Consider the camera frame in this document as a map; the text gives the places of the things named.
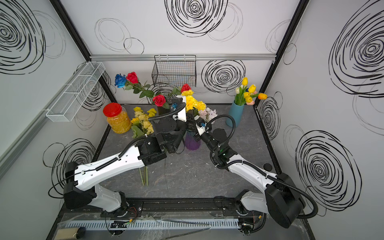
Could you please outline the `yellow poppy stem large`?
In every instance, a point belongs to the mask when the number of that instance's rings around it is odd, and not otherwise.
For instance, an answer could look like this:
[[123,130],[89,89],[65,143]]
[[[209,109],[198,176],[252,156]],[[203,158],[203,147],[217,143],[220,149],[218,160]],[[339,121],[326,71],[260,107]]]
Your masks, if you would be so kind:
[[[154,117],[156,115],[157,111],[155,109],[150,109],[148,110],[148,113],[145,115],[144,122],[143,122],[143,127],[145,129],[145,133],[147,135],[151,134],[154,132],[153,125],[149,121],[149,118]],[[145,185],[149,185],[149,176],[148,176],[148,167],[145,167]]]

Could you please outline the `sunflower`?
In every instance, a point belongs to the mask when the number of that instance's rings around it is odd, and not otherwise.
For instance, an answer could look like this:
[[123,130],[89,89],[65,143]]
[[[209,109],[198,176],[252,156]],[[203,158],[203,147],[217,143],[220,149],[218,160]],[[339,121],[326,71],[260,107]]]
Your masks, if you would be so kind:
[[138,118],[133,118],[131,120],[131,129],[133,131],[133,138],[139,138],[145,135],[142,124]]

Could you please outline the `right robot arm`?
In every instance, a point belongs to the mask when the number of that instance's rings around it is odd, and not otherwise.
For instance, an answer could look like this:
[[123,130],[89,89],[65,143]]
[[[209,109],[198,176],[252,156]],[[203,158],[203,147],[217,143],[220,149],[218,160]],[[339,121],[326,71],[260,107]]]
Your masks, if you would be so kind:
[[240,203],[246,211],[268,214],[286,229],[296,219],[310,219],[317,215],[319,207],[313,197],[297,188],[288,175],[276,175],[245,160],[228,146],[228,137],[223,129],[214,130],[212,134],[196,130],[194,136],[207,145],[216,168],[242,177],[260,191],[258,194],[251,191],[241,194]]

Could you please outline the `purple glass vase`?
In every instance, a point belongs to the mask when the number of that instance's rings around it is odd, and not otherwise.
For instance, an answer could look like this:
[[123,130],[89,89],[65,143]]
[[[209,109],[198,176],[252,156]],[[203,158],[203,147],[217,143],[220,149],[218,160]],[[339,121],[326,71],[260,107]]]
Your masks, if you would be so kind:
[[195,151],[200,148],[201,141],[196,140],[195,134],[193,132],[186,132],[186,138],[185,138],[185,144],[186,148],[190,151]]

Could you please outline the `black vase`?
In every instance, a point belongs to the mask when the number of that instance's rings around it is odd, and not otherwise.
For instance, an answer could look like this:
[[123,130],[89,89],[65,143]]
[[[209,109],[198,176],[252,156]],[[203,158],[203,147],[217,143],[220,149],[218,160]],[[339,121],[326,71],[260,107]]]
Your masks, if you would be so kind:
[[158,115],[159,115],[159,116],[171,112],[171,109],[170,109],[169,106],[168,106],[167,108],[165,108],[165,107],[157,107],[157,109],[158,109]]

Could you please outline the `yellow rose stem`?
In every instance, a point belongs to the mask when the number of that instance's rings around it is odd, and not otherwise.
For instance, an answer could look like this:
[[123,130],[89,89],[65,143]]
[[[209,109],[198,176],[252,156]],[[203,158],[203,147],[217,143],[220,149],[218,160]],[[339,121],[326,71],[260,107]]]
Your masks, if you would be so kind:
[[149,121],[150,117],[155,117],[157,112],[150,112],[148,111],[148,114],[145,114],[142,111],[135,112],[135,118],[131,120],[131,123],[133,126],[136,127],[136,129],[139,129],[143,132],[143,134],[150,135],[154,133],[154,128],[152,123]]

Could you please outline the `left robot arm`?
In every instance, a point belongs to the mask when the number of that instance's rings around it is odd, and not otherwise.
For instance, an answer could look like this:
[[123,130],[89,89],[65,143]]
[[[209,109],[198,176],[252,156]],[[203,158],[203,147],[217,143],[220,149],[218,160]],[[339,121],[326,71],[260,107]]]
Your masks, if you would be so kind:
[[187,123],[162,119],[149,136],[133,139],[123,151],[90,164],[66,165],[63,199],[67,209],[93,206],[109,213],[124,214],[129,204],[123,192],[113,192],[101,182],[124,172],[147,167],[175,153],[184,138]]

